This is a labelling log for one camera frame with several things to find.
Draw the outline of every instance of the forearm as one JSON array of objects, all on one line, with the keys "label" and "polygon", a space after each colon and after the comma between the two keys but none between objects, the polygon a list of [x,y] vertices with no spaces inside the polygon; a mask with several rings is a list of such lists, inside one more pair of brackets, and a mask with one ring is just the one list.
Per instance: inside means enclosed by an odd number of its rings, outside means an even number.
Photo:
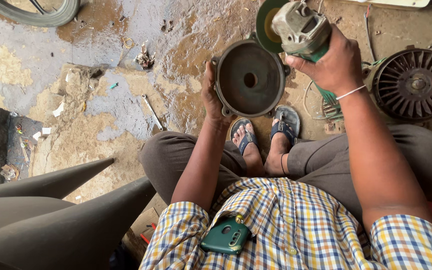
[{"label": "forearm", "polygon": [[423,191],[367,90],[342,98],[340,104],[349,141],[351,177],[366,228],[390,214],[408,214],[431,222]]},{"label": "forearm", "polygon": [[218,181],[228,127],[204,120],[188,165],[177,182],[171,203],[189,201],[207,212]]}]

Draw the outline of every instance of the plaid shirt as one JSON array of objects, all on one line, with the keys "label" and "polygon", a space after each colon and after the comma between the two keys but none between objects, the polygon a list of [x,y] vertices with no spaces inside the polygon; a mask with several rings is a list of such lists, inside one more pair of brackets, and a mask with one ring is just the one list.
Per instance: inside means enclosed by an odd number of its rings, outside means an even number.
[{"label": "plaid shirt", "polygon": [[[372,225],[370,243],[336,199],[288,178],[250,178],[227,187],[212,215],[191,202],[159,218],[140,269],[432,269],[432,224],[407,215]],[[252,233],[238,255],[205,252],[219,217],[242,214]]]}]

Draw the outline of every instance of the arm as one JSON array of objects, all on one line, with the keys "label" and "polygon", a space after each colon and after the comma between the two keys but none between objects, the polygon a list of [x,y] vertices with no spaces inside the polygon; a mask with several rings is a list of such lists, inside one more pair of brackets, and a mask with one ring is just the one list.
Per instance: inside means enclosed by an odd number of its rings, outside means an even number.
[{"label": "arm", "polygon": [[[296,57],[287,57],[286,62],[338,97],[363,85],[358,43],[346,39],[334,25],[330,48],[317,63]],[[368,91],[357,91],[339,101],[349,142],[351,178],[366,230],[377,219],[393,214],[432,222],[423,191]]]},{"label": "arm", "polygon": [[189,201],[208,212],[218,181],[226,134],[236,116],[223,117],[221,114],[222,104],[213,89],[214,71],[209,62],[206,63],[202,84],[201,98],[206,108],[206,118],[188,165],[174,189],[171,203]]}]

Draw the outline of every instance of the wrench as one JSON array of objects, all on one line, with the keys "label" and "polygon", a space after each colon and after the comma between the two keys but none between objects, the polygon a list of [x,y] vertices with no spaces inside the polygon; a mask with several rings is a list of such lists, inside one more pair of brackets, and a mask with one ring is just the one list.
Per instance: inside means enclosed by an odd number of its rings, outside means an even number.
[{"label": "wrench", "polygon": [[163,125],[161,125],[161,122],[159,121],[158,117],[155,114],[155,111],[153,110],[153,108],[151,107],[151,105],[149,105],[148,100],[146,99],[146,95],[142,94],[141,95],[142,99],[146,102],[146,105],[148,105],[149,110],[151,111],[151,113],[153,114],[153,118],[156,121],[156,125],[159,127],[160,131],[163,131]]}]

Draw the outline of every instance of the mobile phone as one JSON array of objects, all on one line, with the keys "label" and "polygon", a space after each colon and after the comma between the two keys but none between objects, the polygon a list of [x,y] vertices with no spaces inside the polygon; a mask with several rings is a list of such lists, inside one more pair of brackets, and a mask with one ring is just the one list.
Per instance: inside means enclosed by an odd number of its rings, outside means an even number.
[{"label": "mobile phone", "polygon": [[248,239],[249,229],[243,223],[237,223],[235,217],[223,217],[211,228],[201,241],[201,249],[206,252],[240,254]]}]

